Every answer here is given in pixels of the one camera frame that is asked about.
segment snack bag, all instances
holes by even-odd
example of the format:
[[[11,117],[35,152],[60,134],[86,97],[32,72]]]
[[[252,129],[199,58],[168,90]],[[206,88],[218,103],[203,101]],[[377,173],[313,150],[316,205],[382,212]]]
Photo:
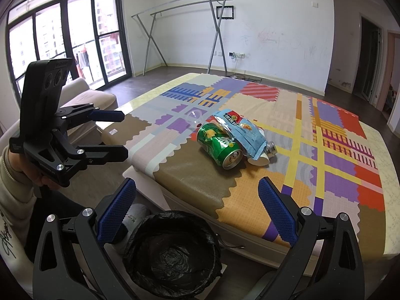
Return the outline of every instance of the snack bag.
[[[267,145],[259,128],[231,109],[213,113],[215,119],[236,139],[254,160],[258,160]]]

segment play mat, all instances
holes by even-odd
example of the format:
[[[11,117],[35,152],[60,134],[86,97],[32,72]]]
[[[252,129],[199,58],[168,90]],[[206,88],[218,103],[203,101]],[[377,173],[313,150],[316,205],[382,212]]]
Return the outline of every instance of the play mat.
[[[277,146],[274,162],[257,167],[242,160],[224,170],[203,151],[188,114],[200,110],[209,122],[225,108],[264,130]],[[364,260],[399,252],[400,215],[390,204],[399,204],[395,169],[380,134],[356,115],[289,90],[194,73],[121,110],[125,120],[104,124],[103,140],[126,145],[135,168],[218,221],[286,244],[258,197],[259,179],[268,176],[317,215],[349,214]]]

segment clothes drying rack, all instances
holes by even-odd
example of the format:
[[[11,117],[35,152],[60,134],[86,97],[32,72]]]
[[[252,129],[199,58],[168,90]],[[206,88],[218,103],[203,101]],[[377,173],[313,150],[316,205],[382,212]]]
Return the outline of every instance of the clothes drying rack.
[[[132,18],[137,18],[137,20],[139,21],[139,24],[141,25],[141,27],[143,28],[144,32],[146,33],[147,37],[148,37],[148,41],[147,41],[147,49],[146,49],[146,56],[145,56],[145,60],[144,60],[144,69],[143,69],[143,75],[145,75],[146,72],[146,66],[147,66],[147,58],[149,56],[149,47],[150,47],[150,42],[153,41],[159,55],[161,56],[165,66],[168,66],[167,62],[165,61],[165,58],[163,56],[163,54],[161,53],[154,37],[153,37],[153,28],[154,28],[154,23],[156,21],[156,16],[157,14],[160,14],[162,12],[168,11],[168,10],[172,10],[172,9],[176,9],[176,8],[181,8],[181,7],[187,7],[187,6],[192,6],[194,4],[202,4],[202,3],[209,3],[209,6],[211,8],[211,14],[212,14],[212,19],[214,21],[214,26],[215,26],[215,36],[214,36],[214,41],[213,41],[213,45],[212,45],[212,49],[211,49],[211,55],[209,57],[209,63],[208,63],[208,68],[207,68],[207,73],[210,73],[211,70],[211,63],[213,61],[213,56],[214,56],[214,51],[215,51],[215,45],[217,43],[217,38],[219,37],[219,43],[221,44],[221,53],[222,53],[222,58],[223,58],[223,67],[225,68],[225,74],[227,73],[227,62],[225,60],[225,52],[224,52],[224,46],[223,46],[223,39],[221,37],[221,31],[220,31],[220,25],[221,25],[221,19],[223,17],[223,12],[224,12],[224,7],[225,7],[225,2],[226,1],[231,1],[231,0],[204,0],[204,1],[197,1],[197,2],[191,2],[191,3],[186,3],[186,4],[181,4],[181,5],[177,5],[177,6],[172,6],[170,8],[166,8],[163,10],[159,10],[156,12],[153,12],[150,14],[150,16],[153,16],[153,22],[151,23],[151,29],[150,29],[150,33],[147,31],[145,25],[143,24],[141,18],[139,17],[139,15],[148,12],[150,10],[159,8],[161,6],[165,6],[167,4],[171,4],[177,1],[182,1],[182,0],[172,0],[169,2],[165,2],[156,6],[153,6],[151,8],[148,8],[146,10],[143,10],[141,12],[138,12],[136,14],[134,14],[133,16],[131,16]],[[213,7],[213,2],[218,2],[219,4],[222,4],[221,7],[221,14],[219,15],[219,20],[217,22],[217,18],[215,17],[215,11],[214,11],[214,7]]]

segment sofa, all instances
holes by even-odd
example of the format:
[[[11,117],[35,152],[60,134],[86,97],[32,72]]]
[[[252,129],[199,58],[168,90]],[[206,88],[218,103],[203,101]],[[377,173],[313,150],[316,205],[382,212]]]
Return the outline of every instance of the sofa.
[[[88,103],[93,103],[95,107],[99,107],[101,110],[114,110],[118,108],[117,97],[115,95],[104,91],[90,89],[89,85],[82,78],[77,78],[62,87],[61,96],[59,98],[59,107]],[[0,137],[1,151],[9,144],[9,138],[18,128],[19,120]],[[68,130],[68,140],[72,145],[77,145],[88,135],[95,132],[96,125],[94,122],[90,121]]]

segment trash bin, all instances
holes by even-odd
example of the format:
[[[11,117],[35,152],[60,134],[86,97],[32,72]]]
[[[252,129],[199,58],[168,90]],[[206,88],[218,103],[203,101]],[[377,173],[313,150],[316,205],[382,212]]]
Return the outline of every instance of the trash bin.
[[[132,281],[168,299],[203,292],[221,275],[221,249],[207,222],[184,211],[147,216],[132,232],[123,264]]]

